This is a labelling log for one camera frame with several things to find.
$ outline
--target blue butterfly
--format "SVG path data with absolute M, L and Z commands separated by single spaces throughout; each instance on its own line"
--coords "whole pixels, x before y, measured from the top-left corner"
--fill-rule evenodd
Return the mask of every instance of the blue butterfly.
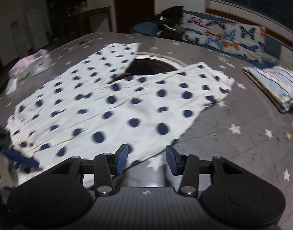
M 256 52 L 259 49 L 259 46 L 257 46 L 257 45 L 249 47 L 243 43 L 240 43 L 239 46 L 243 47 L 244 49 L 250 50 L 252 52 Z
M 236 36 L 236 29 L 233 29 L 229 33 L 225 33 L 223 36 L 223 39 L 229 40 L 229 41 L 234 41 L 235 36 Z
M 252 40 L 255 40 L 254 39 L 254 37 L 255 37 L 254 34 L 255 34 L 256 28 L 252 27 L 249 32 L 243 26 L 240 26 L 240 29 L 241 29 L 241 37 L 242 38 L 245 38 L 247 35 L 249 35 Z
M 221 48 L 220 41 L 216 38 L 213 38 L 213 37 L 207 37 L 207 39 L 204 42 L 204 45 L 210 46 L 211 43 L 214 43 L 217 45 L 218 48 Z

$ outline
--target star pattern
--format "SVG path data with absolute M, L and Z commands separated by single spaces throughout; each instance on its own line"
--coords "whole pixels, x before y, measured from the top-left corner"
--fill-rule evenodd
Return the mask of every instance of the star pattern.
M 288 173 L 288 170 L 286 169 L 285 172 L 283 172 L 284 174 L 284 180 L 288 180 L 289 181 L 289 177 L 290 177 L 290 174 Z
M 269 137 L 269 139 L 273 138 L 272 131 L 268 131 L 267 129 L 265 130 L 266 130 L 266 135 Z
M 242 88 L 242 89 L 246 90 L 246 88 L 244 87 L 244 85 L 243 85 L 243 84 L 239 84 L 239 83 L 237 83 L 237 87 L 240 87 L 240 88 Z
M 149 159 L 149 163 L 146 167 L 152 167 L 154 171 L 158 171 L 159 167 L 163 164 L 161 161 L 161 157 L 162 155 L 159 155 Z
M 232 126 L 228 129 L 231 130 L 233 134 L 235 133 L 241 134 L 240 126 L 235 126 L 233 123 L 232 123 Z

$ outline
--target navy dot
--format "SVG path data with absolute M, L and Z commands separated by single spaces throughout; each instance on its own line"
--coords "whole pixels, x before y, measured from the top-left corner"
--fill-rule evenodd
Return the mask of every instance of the navy dot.
M 80 110 L 77 112 L 77 114 L 85 114 L 85 113 L 87 113 L 87 112 L 88 112 L 87 109 L 80 109 Z
M 157 132 L 160 135 L 166 135 L 169 132 L 169 128 L 165 123 L 159 123 L 157 125 Z
M 107 103 L 114 104 L 117 101 L 115 96 L 109 96 L 107 98 Z
M 203 85 L 203 90 L 209 91 L 210 88 L 207 85 Z
M 131 100 L 131 103 L 132 103 L 132 104 L 138 104 L 138 103 L 140 103 L 141 101 L 142 101 L 141 99 L 133 98 L 133 99 Z
M 25 109 L 23 105 L 20 106 L 19 111 L 22 112 Z
M 63 101 L 62 99 L 57 99 L 57 100 L 55 101 L 55 105 L 61 103 L 62 101 Z
M 220 92 L 223 93 L 223 94 L 227 94 L 228 90 L 224 90 L 223 88 L 220 87 Z
M 55 117 L 59 113 L 60 113 L 60 111 L 54 111 L 54 112 L 52 112 L 51 117 Z
M 40 150 L 45 150 L 47 148 L 50 148 L 51 146 L 49 144 L 43 144 L 41 147 L 40 147 Z
M 177 142 L 178 142 L 178 141 L 179 141 L 179 139 L 178 139 L 178 138 L 175 138 L 175 139 L 173 139 L 173 141 L 172 141 L 171 145 L 177 144 Z
M 83 85 L 83 83 L 78 83 L 78 84 L 75 86 L 75 89 L 81 87 L 82 85 Z
M 21 143 L 21 144 L 20 144 L 20 147 L 21 147 L 21 148 L 25 148 L 25 147 L 27 147 L 27 143 L 26 143 L 26 142 Z
M 127 149 L 128 149 L 128 153 L 132 153 L 133 152 L 133 148 L 130 144 L 125 144 L 127 146 Z
M 103 114 L 103 118 L 104 119 L 107 119 L 107 118 L 110 118 L 111 116 L 112 116 L 112 112 L 105 112 L 104 114 Z
M 77 128 L 77 129 L 75 129 L 75 130 L 73 131 L 72 136 L 73 136 L 73 137 L 76 137 L 76 136 L 78 136 L 80 133 L 81 133 L 81 128 Z
M 58 128 L 58 124 L 55 124 L 51 127 L 51 131 L 53 131 L 54 129 L 57 129 Z
M 119 91 L 120 90 L 120 86 L 118 85 L 118 84 L 113 84 L 112 86 L 111 86 L 111 89 L 113 90 L 113 91 Z
M 57 88 L 57 89 L 55 89 L 55 93 L 57 94 L 57 93 L 59 93 L 59 92 L 61 92 L 62 91 L 62 88 Z
M 90 98 L 92 96 L 92 93 L 88 93 L 85 98 Z
M 190 111 L 190 110 L 183 110 L 183 116 L 184 117 L 191 117 L 192 114 L 193 114 L 193 112 Z
M 84 95 L 82 94 L 78 94 L 76 97 L 75 97 L 75 100 L 80 100 L 84 97 Z
M 143 82 L 146 81 L 146 78 L 145 78 L 145 77 L 141 77 L 141 78 L 138 79 L 138 81 L 139 81 L 140 83 L 143 83 Z
M 34 134 L 36 131 L 32 131 L 31 133 L 29 133 L 28 136 L 31 136 L 32 134 Z
M 166 96 L 166 91 L 164 89 L 161 89 L 157 92 L 158 97 L 165 97 Z
M 136 128 L 136 127 L 139 126 L 139 124 L 140 124 L 140 120 L 139 120 L 138 118 L 132 118 L 132 119 L 130 119 L 130 120 L 128 121 L 128 123 L 129 123 L 129 125 L 130 125 L 131 127 Z
M 66 153 L 66 146 L 63 147 L 63 148 L 61 148 L 61 149 L 57 152 L 56 156 L 62 157 L 62 156 L 65 155 L 65 153 Z
M 159 108 L 157 109 L 157 111 L 158 111 L 159 113 L 161 113 L 161 112 L 166 112 L 168 109 L 169 109 L 169 108 L 168 108 L 167 106 L 162 106 L 162 107 L 159 107 Z
M 100 143 L 104 142 L 105 136 L 101 131 L 98 131 L 93 134 L 93 140 L 94 140 L 94 142 L 100 144 Z
M 207 99 L 207 100 L 209 100 L 209 101 L 211 101 L 211 102 L 215 102 L 215 100 L 214 100 L 214 96 L 205 96 L 205 98 Z
M 181 83 L 178 86 L 181 87 L 181 88 L 187 88 L 188 87 L 188 85 L 186 83 Z
M 97 82 L 99 82 L 101 79 L 102 79 L 102 78 L 98 78 L 98 79 L 94 82 L 94 84 L 97 83 Z
M 192 97 L 192 93 L 191 92 L 184 92 L 183 93 L 183 98 L 184 99 L 190 99 Z
M 117 77 L 118 77 L 117 74 L 111 75 L 111 78 L 112 78 L 112 79 L 116 79 Z

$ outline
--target butterfly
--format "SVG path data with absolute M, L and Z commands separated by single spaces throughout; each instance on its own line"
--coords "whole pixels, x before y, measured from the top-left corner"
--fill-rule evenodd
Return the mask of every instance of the butterfly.
M 234 41 L 235 36 L 236 36 L 236 29 L 233 29 L 229 33 L 225 33 L 223 35 L 223 39 L 229 40 L 229 41 Z
M 239 44 L 241 47 L 243 47 L 244 49 L 247 49 L 247 50 L 250 50 L 252 52 L 256 52 L 258 49 L 259 49 L 259 46 L 255 45 L 255 46 L 252 46 L 252 47 L 249 47 L 243 43 L 240 43 Z
M 220 41 L 213 37 L 207 37 L 207 39 L 204 42 L 204 45 L 209 46 L 211 43 L 216 44 L 216 46 L 220 48 Z
M 208 27 L 208 26 L 212 26 L 212 25 L 215 25 L 215 24 L 217 24 L 220 28 L 222 28 L 223 30 L 225 30 L 225 24 L 222 23 L 222 22 L 210 21 L 205 26 Z
M 242 38 L 245 38 L 247 35 L 249 35 L 252 40 L 255 40 L 254 34 L 255 34 L 256 28 L 252 27 L 249 32 L 243 26 L 240 26 L 240 29 L 241 29 L 241 37 Z

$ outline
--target metal screw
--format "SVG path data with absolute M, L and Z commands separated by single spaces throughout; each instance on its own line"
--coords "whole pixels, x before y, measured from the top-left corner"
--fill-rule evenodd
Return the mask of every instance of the metal screw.
M 110 186 L 100 186 L 97 188 L 97 191 L 101 194 L 108 194 L 112 191 L 112 188 Z
M 184 186 L 181 188 L 181 191 L 185 194 L 192 194 L 196 191 L 196 189 L 192 186 Z

